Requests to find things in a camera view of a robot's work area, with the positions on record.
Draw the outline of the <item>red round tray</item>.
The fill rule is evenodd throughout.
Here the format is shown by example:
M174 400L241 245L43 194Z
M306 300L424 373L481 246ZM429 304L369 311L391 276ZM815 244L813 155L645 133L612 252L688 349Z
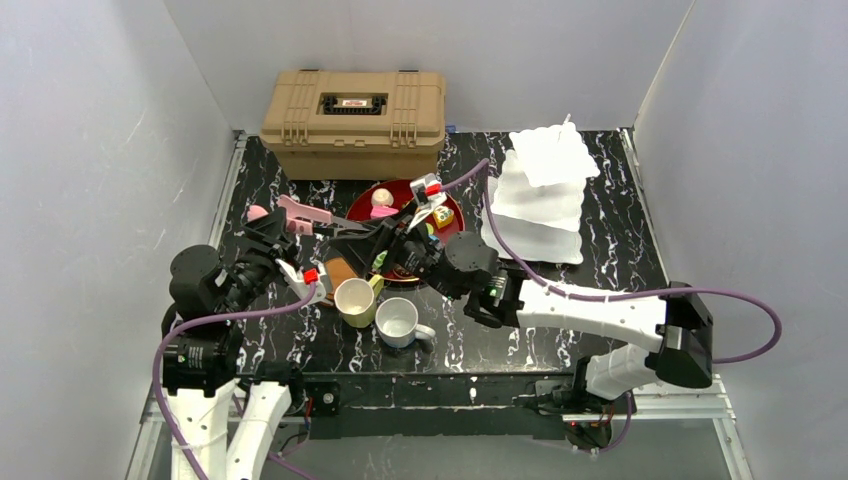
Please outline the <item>red round tray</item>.
M396 210L401 210L408 203L414 201L409 179L389 180L376 184L361 193L349 207L345 218L353 221L370 220L373 209L372 196L379 189L385 189L392 195L393 203L390 207ZM463 212L458 202L451 196L447 197L443 207L450 210L452 212L452 216L448 217L447 220L441 220L434 214L430 214L425 218L425 223L430 236L446 243L451 236L464 231L466 229L466 225ZM387 282L395 285L411 286L419 282L418 278L399 267L396 267L391 272L385 274L384 278Z

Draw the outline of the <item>tan plastic toolbox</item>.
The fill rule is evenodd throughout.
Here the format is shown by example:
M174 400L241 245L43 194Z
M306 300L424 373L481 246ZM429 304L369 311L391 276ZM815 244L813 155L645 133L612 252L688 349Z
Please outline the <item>tan plastic toolbox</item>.
M259 138L290 180L415 179L437 170L446 86L436 72L282 72Z

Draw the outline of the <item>pink handled metal tongs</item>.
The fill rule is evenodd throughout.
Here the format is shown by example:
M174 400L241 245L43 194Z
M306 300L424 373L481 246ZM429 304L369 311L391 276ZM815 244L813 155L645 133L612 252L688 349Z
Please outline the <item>pink handled metal tongs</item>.
M276 200L274 213L259 205L251 205L247 210L249 222L266 217L278 221L284 232L295 235L334 237L344 231L364 233L370 229L368 225L335 216L328 210L301 204L287 195Z

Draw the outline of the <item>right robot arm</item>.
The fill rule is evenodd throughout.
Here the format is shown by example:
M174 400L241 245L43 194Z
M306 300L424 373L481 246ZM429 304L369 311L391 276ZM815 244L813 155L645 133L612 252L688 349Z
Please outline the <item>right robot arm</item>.
M612 338L623 347L582 360L575 372L576 397L612 401L658 381L705 389L713 383L712 320L694 294L667 293L631 299L612 292L583 293L533 282L503 264L495 249L471 231L447 241L385 218L363 230L343 229L329 241L359 274L400 267L445 297L463 298L463 312L490 328L557 328Z

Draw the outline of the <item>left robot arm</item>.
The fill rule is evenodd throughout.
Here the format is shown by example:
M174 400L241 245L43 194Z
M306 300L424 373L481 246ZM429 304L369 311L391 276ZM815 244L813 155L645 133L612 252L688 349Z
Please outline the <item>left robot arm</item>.
M280 260L297 255L282 212L251 208L240 238L242 253L226 264L210 245L190 246L170 265L173 300L163 321L163 397L178 430L172 459L175 479L222 479L226 474L228 401L235 389L236 363L244 334L225 320L174 326L246 310L281 279Z

